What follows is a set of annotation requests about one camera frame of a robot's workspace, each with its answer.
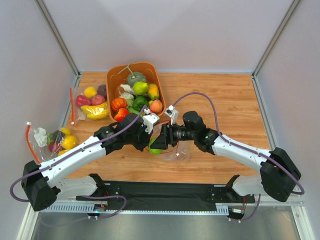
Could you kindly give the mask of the green fake apple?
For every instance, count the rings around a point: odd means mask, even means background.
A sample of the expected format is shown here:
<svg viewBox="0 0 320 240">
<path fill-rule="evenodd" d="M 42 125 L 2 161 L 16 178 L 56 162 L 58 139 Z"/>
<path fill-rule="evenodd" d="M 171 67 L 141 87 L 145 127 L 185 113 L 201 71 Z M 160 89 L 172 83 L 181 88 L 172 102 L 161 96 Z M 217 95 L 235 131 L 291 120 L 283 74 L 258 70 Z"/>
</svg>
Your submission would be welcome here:
<svg viewBox="0 0 320 240">
<path fill-rule="evenodd" d="M 152 138 L 150 141 L 149 141 L 149 144 L 148 144 L 148 151 L 152 154 L 152 155 L 159 155 L 163 152 L 162 149 L 158 149 L 158 148 L 151 148 L 151 145 L 155 142 L 156 138 Z"/>
<path fill-rule="evenodd" d="M 137 96 L 142 96 L 146 94 L 148 91 L 148 88 L 149 88 L 148 83 L 144 81 L 137 81 L 132 87 L 134 93 Z"/>
</svg>

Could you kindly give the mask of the clear zip bag orange seal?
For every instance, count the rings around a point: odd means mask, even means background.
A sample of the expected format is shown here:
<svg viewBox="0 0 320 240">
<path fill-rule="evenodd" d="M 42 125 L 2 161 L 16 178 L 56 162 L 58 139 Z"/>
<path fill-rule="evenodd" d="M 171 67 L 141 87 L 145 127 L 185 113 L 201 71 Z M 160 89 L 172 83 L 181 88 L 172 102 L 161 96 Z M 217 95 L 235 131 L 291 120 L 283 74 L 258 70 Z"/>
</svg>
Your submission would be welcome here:
<svg viewBox="0 0 320 240">
<path fill-rule="evenodd" d="M 157 138 L 160 135 L 162 125 L 169 122 L 169 120 L 161 121 L 156 126 L 154 126 L 153 134 L 151 135 L 150 140 L 152 138 Z M 176 146 L 172 147 L 171 145 L 169 145 L 168 149 L 163 150 L 161 154 L 153 156 L 163 161 L 187 162 L 191 156 L 191 153 L 189 151 L 188 144 L 185 141 L 179 141 Z"/>
</svg>

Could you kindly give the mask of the small orange fake pumpkin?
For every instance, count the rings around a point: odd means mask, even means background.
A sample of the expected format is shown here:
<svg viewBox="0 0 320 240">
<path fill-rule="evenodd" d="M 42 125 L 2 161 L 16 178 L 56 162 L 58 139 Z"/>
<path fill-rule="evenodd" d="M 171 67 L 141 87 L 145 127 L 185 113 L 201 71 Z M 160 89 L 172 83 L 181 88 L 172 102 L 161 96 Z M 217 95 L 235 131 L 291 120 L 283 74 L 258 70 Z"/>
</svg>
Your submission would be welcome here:
<svg viewBox="0 0 320 240">
<path fill-rule="evenodd" d="M 117 97 L 111 102 L 111 108 L 113 112 L 117 112 L 119 109 L 126 109 L 128 106 L 127 100 L 122 97 Z"/>
</svg>

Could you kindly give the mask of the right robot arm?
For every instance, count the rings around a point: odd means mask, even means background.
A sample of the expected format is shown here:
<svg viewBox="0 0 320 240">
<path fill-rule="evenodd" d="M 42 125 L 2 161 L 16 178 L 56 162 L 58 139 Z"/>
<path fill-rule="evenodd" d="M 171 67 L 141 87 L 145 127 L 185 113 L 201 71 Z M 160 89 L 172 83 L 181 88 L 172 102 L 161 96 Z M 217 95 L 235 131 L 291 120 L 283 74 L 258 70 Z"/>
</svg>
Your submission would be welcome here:
<svg viewBox="0 0 320 240">
<path fill-rule="evenodd" d="M 150 147 L 166 150 L 180 141 L 193 141 L 202 152 L 235 160 L 257 172 L 231 180 L 230 187 L 239 196 L 267 194 L 276 201 L 286 202 L 293 194 L 301 174 L 285 150 L 279 147 L 266 150 L 235 141 L 208 128 L 195 111 L 185 113 L 182 119 L 183 125 L 163 124 Z"/>
</svg>

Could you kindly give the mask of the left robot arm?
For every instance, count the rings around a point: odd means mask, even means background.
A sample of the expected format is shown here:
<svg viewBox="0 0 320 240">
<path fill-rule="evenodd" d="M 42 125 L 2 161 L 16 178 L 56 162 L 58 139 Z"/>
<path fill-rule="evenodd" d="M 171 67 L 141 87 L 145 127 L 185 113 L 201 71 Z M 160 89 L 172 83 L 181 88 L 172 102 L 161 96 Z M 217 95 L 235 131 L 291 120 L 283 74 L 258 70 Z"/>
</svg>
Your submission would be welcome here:
<svg viewBox="0 0 320 240">
<path fill-rule="evenodd" d="M 143 117 L 130 113 L 121 122 L 101 127 L 86 141 L 54 159 L 41 164 L 26 163 L 21 187 L 33 210 L 42 211 L 62 198 L 101 194 L 102 180 L 97 174 L 74 179 L 67 176 L 125 145 L 143 151 L 159 120 L 153 113 Z"/>
</svg>

